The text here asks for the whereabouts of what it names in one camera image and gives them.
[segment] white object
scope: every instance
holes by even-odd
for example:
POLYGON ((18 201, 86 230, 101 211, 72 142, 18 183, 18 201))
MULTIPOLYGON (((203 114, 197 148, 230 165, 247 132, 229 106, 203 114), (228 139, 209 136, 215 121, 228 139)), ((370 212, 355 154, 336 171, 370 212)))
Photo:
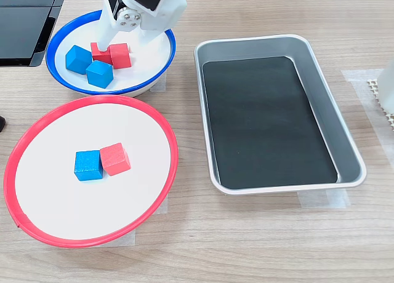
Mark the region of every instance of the white object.
MULTIPOLYGON (((55 65, 59 75, 69 84, 77 86, 80 89, 102 92, 112 92, 116 90, 127 89, 156 76, 167 64, 171 55, 171 44, 165 33, 150 42, 150 45, 142 50, 130 54, 132 67, 114 70, 114 79, 106 88, 99 88, 88 83, 85 75, 80 75, 66 69, 66 61, 64 56, 74 45, 78 45, 90 51, 90 43, 97 41, 95 33, 99 21, 89 22, 79 26, 68 34, 58 46, 55 54, 55 65)), ((133 32, 119 32, 114 38, 114 43, 136 44, 139 40, 140 28, 133 32)), ((157 83, 158 79, 145 87, 134 90, 129 93, 130 96, 136 96, 150 89, 157 83)))
POLYGON ((375 99, 373 91, 366 83, 369 79, 374 80, 379 77, 382 72, 383 69, 342 70, 343 76, 348 82, 351 82, 356 91, 384 153, 394 168, 394 126, 390 126, 388 117, 379 107, 378 100, 375 99))
POLYGON ((175 26, 187 6, 186 0, 160 0, 157 8, 152 11, 136 0, 119 1, 116 2, 113 11, 110 1, 103 0, 103 12, 96 27, 97 46, 100 51, 107 50, 111 40, 119 31, 131 32, 138 27, 141 29, 138 42, 133 46, 137 49, 147 45, 161 33, 175 26), (122 1, 126 7, 117 11, 119 1, 122 1))
POLYGON ((23 212, 41 231, 90 239, 140 217, 163 190, 170 164, 168 139, 152 117, 126 105, 89 105, 58 118, 32 140, 18 163, 15 190, 23 212), (131 170, 96 181, 75 177, 76 151, 118 142, 131 170))
POLYGON ((380 105, 386 112, 394 114, 394 60, 377 78, 377 84, 379 85, 380 105))

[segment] tape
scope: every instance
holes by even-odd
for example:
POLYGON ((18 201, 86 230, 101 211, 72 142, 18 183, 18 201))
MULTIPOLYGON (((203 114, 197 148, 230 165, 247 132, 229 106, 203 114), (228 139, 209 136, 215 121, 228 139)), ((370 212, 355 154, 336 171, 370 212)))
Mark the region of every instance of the tape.
POLYGON ((149 91, 151 92, 165 92, 166 91, 166 84, 167 84, 167 72, 164 72, 156 82, 154 86, 151 87, 149 91))
POLYGON ((378 100, 375 98, 375 94, 378 94, 378 92, 372 85, 381 72, 383 72, 383 69, 342 71, 342 74, 356 91, 384 153, 394 168, 394 134, 390 126, 393 124, 390 119, 394 118, 387 116, 380 107, 378 100))
POLYGON ((319 189, 297 192, 302 208, 344 209, 351 205, 346 189, 319 189))

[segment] wooden table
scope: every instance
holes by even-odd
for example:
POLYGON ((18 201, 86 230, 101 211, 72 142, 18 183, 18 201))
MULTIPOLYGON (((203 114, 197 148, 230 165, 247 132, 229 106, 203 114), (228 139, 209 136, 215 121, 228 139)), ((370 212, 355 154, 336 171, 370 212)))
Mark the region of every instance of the wooden table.
MULTIPOLYGON (((65 0, 58 30, 101 8, 65 0)), ((394 0, 188 0, 165 93, 139 99, 171 123, 180 163, 169 212, 137 229, 136 245, 56 249, 16 228, 0 195, 0 282, 311 282, 394 280, 394 174, 341 70, 383 68, 394 57, 394 0), (233 197, 210 183, 193 49, 215 38, 294 33, 307 38, 368 166, 347 209, 303 209, 296 193, 233 197)), ((82 97, 43 63, 0 69, 0 177, 37 119, 82 97)))

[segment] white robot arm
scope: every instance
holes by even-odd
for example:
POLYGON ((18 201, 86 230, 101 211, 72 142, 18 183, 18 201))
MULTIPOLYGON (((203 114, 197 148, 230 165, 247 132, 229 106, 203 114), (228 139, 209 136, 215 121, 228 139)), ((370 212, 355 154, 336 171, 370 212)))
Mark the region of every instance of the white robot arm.
POLYGON ((186 9, 186 0, 103 0, 97 27, 97 46, 106 51, 118 31, 140 28, 139 46, 144 46, 172 28, 186 9))

